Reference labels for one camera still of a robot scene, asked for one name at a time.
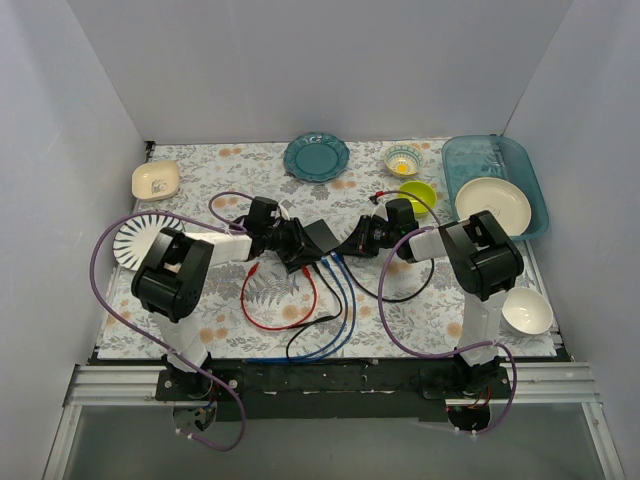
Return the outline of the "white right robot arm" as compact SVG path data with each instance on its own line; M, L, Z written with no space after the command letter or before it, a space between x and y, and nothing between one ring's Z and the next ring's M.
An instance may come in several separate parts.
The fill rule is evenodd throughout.
M466 220L421 227L406 198L388 201L385 214L363 215L338 247L343 256L374 258L389 249L408 263L446 258L464 291L463 332L450 354L464 362L452 373L454 389L475 397L489 384L483 366L497 362L501 309L524 271L524 261L509 235L488 210Z

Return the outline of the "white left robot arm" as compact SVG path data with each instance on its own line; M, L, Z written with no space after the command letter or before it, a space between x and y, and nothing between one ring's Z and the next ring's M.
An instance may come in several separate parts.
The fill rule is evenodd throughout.
M291 273L318 261L338 245L325 221L304 226L299 219L284 216L278 202L265 197L254 198L248 214L228 232L214 233L205 240L173 228L161 229L134 276L131 290L153 314L168 363L182 371L180 390L188 398L200 400L213 386L211 373L202 368L208 352L192 317L210 266L245 262L273 251Z

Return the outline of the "black network switch box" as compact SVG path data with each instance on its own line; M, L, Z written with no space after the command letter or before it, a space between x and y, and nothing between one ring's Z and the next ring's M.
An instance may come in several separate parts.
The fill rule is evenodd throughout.
M322 254L334 251L341 244L324 220L317 220L305 226L304 231Z

